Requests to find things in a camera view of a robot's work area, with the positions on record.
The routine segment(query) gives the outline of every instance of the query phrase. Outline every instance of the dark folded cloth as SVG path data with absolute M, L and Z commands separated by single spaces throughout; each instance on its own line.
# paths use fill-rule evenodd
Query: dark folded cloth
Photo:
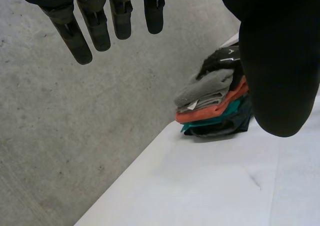
M 200 80 L 210 72 L 221 69 L 233 69 L 232 83 L 229 90 L 233 91 L 244 76 L 244 71 L 240 62 L 239 46 L 230 46 L 217 49 L 202 64 L 201 70 L 196 76 Z
M 253 110 L 251 101 L 249 95 L 246 95 L 243 97 L 238 111 L 226 116 L 221 123 L 191 127 L 184 132 L 184 135 L 207 138 L 246 132 L 248 131 L 252 115 Z

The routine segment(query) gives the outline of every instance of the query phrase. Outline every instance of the clothing label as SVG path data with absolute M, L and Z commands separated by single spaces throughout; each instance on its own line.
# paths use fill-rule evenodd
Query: clothing label
M 193 103 L 190 103 L 190 105 L 187 107 L 188 110 L 194 110 L 195 107 L 197 106 L 197 103 L 198 103 L 199 100 L 193 102 Z

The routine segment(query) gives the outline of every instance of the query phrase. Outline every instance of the stack of folded clothes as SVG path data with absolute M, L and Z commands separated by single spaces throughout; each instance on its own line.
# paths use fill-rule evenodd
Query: stack of folded clothes
M 207 58 L 174 100 L 181 132 L 201 138 L 246 132 L 253 115 L 238 46 Z

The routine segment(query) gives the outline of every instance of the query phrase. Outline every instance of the gray folded cloth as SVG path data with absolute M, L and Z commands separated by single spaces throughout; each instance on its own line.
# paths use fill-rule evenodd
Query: gray folded cloth
M 188 107 L 192 104 L 185 105 L 183 107 L 178 107 L 177 111 L 180 113 L 186 113 L 186 112 L 191 112 L 191 111 L 196 111 L 196 110 L 201 110 L 209 106 L 213 105 L 219 105 L 221 102 L 225 99 L 227 93 L 229 91 L 229 87 L 226 87 L 220 91 L 210 93 L 208 95 L 205 95 L 201 97 L 197 103 L 194 109 L 189 109 Z
M 196 100 L 201 99 L 207 95 L 214 95 L 215 92 L 219 92 L 223 89 L 229 89 L 229 86 L 233 78 L 233 69 L 220 69 L 209 72 L 207 75 L 203 76 L 200 80 L 195 74 L 190 79 L 187 86 L 185 86 L 176 95 L 174 103 L 178 108 L 186 106 Z M 217 99 L 222 99 L 223 95 L 217 94 Z

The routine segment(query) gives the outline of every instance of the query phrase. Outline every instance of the black folded cloth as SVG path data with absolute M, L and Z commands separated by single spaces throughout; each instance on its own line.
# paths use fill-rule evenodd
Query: black folded cloth
M 248 131 L 250 119 L 252 116 L 252 105 L 249 95 L 247 94 L 242 98 L 237 112 L 226 116 L 221 123 L 199 127 L 190 127 L 184 132 L 184 135 L 193 135 L 199 138 L 208 138 L 246 132 Z

